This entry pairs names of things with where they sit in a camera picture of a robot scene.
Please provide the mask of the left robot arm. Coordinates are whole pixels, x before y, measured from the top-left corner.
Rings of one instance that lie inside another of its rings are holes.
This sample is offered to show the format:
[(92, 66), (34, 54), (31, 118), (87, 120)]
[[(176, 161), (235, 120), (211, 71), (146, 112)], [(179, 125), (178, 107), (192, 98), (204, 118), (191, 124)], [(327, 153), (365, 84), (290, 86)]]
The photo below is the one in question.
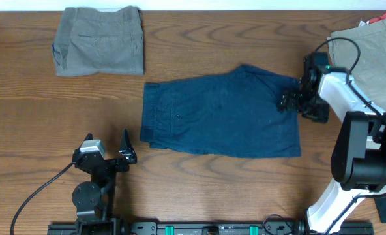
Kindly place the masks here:
[(74, 150), (73, 165), (91, 176), (90, 181), (79, 184), (72, 193), (77, 234), (130, 234), (129, 224), (112, 215), (116, 175), (128, 172), (130, 165), (137, 163), (126, 129), (122, 131), (119, 153), (118, 159), (105, 159), (106, 148), (92, 134)]

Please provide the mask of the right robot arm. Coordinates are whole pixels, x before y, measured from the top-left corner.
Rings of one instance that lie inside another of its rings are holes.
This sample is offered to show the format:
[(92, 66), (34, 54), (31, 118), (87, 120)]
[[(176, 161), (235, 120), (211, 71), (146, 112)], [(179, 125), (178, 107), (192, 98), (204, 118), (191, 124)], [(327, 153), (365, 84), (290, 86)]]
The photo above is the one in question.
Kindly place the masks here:
[(278, 109), (319, 123), (327, 123), (332, 110), (342, 126), (331, 155), (333, 178), (294, 233), (366, 232), (344, 220), (364, 199), (386, 197), (386, 111), (357, 87), (349, 70), (330, 66), (325, 52), (308, 54), (303, 66), (300, 88), (286, 91)]

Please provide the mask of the navy blue shorts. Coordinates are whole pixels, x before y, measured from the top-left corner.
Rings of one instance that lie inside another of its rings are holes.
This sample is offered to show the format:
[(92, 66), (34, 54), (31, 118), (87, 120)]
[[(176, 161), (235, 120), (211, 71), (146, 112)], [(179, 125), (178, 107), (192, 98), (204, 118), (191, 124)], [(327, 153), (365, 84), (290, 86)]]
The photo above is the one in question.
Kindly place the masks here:
[(241, 65), (226, 74), (146, 83), (140, 140), (151, 148), (239, 158), (299, 157), (295, 112), (280, 112), (296, 79)]

